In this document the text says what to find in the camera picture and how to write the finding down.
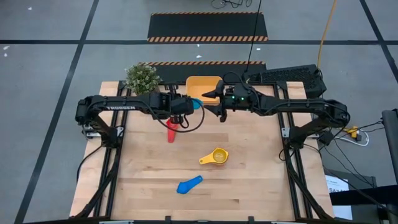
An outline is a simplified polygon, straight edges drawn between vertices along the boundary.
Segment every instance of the concrete floor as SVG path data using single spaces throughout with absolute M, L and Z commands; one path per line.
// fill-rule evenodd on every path
M 251 7 L 222 11 L 255 11 Z M 385 40 L 398 40 L 395 0 L 366 1 Z M 2 44 L 2 40 L 79 40 L 93 0 L 0 1 L 0 221 L 15 220 L 76 44 Z M 332 0 L 264 0 L 270 40 L 320 40 Z M 152 12 L 215 11 L 210 0 L 99 0 L 88 40 L 145 40 Z M 360 1 L 338 1 L 327 40 L 377 40 Z M 55 129 L 25 222 L 67 218 L 75 191 L 75 174 L 86 141 L 74 122 L 76 103 L 96 94 L 102 81 L 123 80 L 124 68 L 143 61 L 246 60 L 250 45 L 84 45 Z M 398 46 L 389 45 L 398 59 Z M 267 68 L 316 63 L 317 45 L 255 45 L 253 60 Z M 397 81 L 380 45 L 326 45 L 321 69 L 325 98 L 347 104 L 352 125 L 373 123 L 382 110 L 398 105 Z M 378 185 L 394 184 L 384 131 L 370 133 L 367 147 L 339 142 L 357 170 L 376 177 Z M 328 147 L 345 164 L 332 144 Z M 344 171 L 323 153 L 324 164 Z

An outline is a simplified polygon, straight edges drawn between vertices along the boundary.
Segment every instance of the green plant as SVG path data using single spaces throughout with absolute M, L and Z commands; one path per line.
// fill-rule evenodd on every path
M 161 79 L 156 75 L 156 68 L 146 63 L 138 63 L 125 71 L 127 73 L 126 86 L 135 94 L 141 95 L 158 90 Z

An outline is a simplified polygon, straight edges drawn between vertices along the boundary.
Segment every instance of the hazard tape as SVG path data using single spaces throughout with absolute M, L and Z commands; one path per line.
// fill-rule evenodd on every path
M 204 36 L 204 37 L 150 37 L 148 42 L 251 42 L 253 36 Z M 254 36 L 254 41 L 267 41 L 267 36 Z
M 248 61 L 206 61 L 206 62 L 139 62 L 139 65 L 247 65 Z M 250 65 L 265 65 L 263 61 L 250 61 Z
M 257 12 L 155 12 L 150 15 L 187 15 L 187 14 L 256 14 Z

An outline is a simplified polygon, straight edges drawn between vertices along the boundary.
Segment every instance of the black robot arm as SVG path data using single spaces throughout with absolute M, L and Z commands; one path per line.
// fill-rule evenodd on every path
M 220 80 L 216 89 L 203 94 L 210 98 L 220 98 L 219 105 L 206 105 L 220 121 L 225 122 L 226 110 L 244 110 L 256 113 L 259 116 L 270 116 L 280 112 L 313 113 L 318 117 L 302 127 L 291 127 L 284 129 L 283 137 L 294 148 L 302 148 L 304 140 L 319 133 L 325 128 L 342 128 L 349 122 L 347 107 L 336 100 L 324 100 L 321 98 L 307 100 L 279 99 L 264 95 L 254 89 L 251 85 L 238 83 L 224 90 L 224 81 Z M 333 135 L 329 136 L 325 143 L 329 144 Z
M 175 91 L 170 93 L 147 93 L 139 96 L 88 96 L 80 100 L 75 120 L 79 125 L 90 125 L 101 135 L 103 146 L 117 147 L 120 129 L 109 127 L 99 116 L 102 111 L 128 110 L 151 114 L 153 119 L 170 118 L 172 123 L 181 123 L 182 115 L 193 113 L 189 96 Z

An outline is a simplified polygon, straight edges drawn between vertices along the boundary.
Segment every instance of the wooden table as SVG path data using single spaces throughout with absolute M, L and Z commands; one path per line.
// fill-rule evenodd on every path
M 103 82 L 100 95 L 116 95 L 117 85 Z M 274 95 L 271 86 L 255 87 Z M 179 92 L 184 93 L 185 86 L 180 86 Z M 288 83 L 288 92 L 291 99 L 305 98 L 302 83 Z M 311 120 L 309 114 L 293 116 L 297 126 Z M 109 124 L 112 112 L 102 112 L 101 117 Z M 196 110 L 188 117 L 190 127 L 195 127 L 200 118 L 201 110 Z M 129 112 L 111 218 L 164 220 L 171 215 L 173 220 L 245 221 L 248 216 L 254 216 L 256 221 L 294 220 L 287 171 L 278 158 L 282 149 L 279 128 L 277 115 L 260 117 L 246 111 L 228 111 L 228 119 L 220 123 L 207 111 L 199 129 L 178 133 L 170 144 L 166 129 L 151 116 Z M 317 147 L 315 140 L 305 143 Z M 99 138 L 90 140 L 85 156 L 99 144 Z M 229 152 L 228 161 L 222 166 L 199 165 L 199 158 L 216 147 Z M 318 152 L 305 147 L 301 155 L 309 191 L 333 216 Z M 103 157 L 104 150 L 81 168 L 70 215 L 76 215 L 97 190 Z M 198 175 L 202 175 L 202 183 L 186 195 L 176 193 L 179 182 Z M 300 213 L 305 217 L 302 194 L 298 188 L 297 192 Z

